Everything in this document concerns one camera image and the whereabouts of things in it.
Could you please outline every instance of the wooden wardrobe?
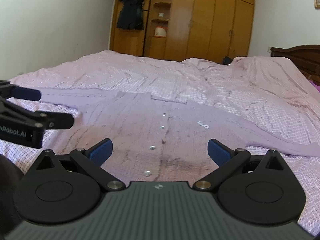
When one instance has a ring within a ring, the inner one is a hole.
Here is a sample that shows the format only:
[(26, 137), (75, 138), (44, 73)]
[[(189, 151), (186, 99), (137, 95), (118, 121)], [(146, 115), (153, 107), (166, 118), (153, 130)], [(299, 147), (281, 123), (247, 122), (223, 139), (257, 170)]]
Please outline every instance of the wooden wardrobe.
[[(164, 60), (197, 57), (222, 63), (247, 56), (254, 0), (145, 0), (142, 31), (116, 28), (123, 5), (116, 0), (110, 49)], [(155, 37), (156, 27), (167, 30)]]

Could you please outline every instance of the gray ribbed grip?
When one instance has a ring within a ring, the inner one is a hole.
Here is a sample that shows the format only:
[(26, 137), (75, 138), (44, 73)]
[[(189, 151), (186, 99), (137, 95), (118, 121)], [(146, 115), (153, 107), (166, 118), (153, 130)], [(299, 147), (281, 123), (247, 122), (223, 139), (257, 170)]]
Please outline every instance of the gray ribbed grip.
[(210, 193), (186, 182), (132, 182), (106, 194), (89, 215), (73, 223), (21, 223), (8, 240), (311, 240), (295, 223), (265, 228), (226, 214)]

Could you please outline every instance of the hanging clothes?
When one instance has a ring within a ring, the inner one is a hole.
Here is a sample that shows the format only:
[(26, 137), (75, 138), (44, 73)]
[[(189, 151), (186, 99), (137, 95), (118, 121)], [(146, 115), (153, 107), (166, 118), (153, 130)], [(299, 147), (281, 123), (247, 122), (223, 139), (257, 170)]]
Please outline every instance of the hanging clothes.
[(120, 12), (117, 28), (124, 30), (143, 30), (144, 0), (120, 0), (124, 6)]

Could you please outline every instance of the wooden headboard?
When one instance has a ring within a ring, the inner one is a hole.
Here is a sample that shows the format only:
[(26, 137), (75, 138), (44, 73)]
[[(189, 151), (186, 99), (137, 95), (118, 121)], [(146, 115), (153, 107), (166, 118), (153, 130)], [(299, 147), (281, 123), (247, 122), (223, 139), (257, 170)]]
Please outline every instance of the wooden headboard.
[(302, 45), (290, 49), (271, 48), (271, 57), (291, 59), (306, 78), (320, 82), (320, 45)]

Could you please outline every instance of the wrinkled fabric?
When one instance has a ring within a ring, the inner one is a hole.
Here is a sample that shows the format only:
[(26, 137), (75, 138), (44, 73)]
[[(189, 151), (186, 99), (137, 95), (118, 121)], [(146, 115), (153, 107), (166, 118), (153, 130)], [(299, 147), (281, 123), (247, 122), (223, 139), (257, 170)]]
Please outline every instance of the wrinkled fabric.
[[(240, 116), (191, 100), (181, 103), (121, 91), (115, 96), (114, 91), (101, 90), (41, 91), (42, 101), (64, 103), (82, 114), (71, 129), (55, 139), (57, 151), (69, 152), (79, 141), (90, 148), (110, 138), (114, 150), (103, 168), (127, 185), (159, 180), (189, 181), (192, 186), (217, 168), (207, 154), (212, 138), (231, 149), (262, 146), (294, 155), (320, 153), (317, 143), (293, 143)], [(147, 178), (145, 170), (151, 171)]]
[[(30, 88), (120, 90), (181, 102), (193, 100), (241, 116), (296, 143), (320, 141), (320, 94), (286, 58), (243, 57), (226, 66), (195, 58), (177, 63), (103, 51), (18, 76), (12, 83)], [(1, 142), (1, 148), (10, 159), (22, 159), (24, 163), (39, 154), (38, 150), (17, 149), (6, 142)], [(261, 147), (247, 149), (257, 154), (267, 151)], [(299, 224), (316, 234), (320, 231), (320, 160), (282, 156), (306, 192)]]

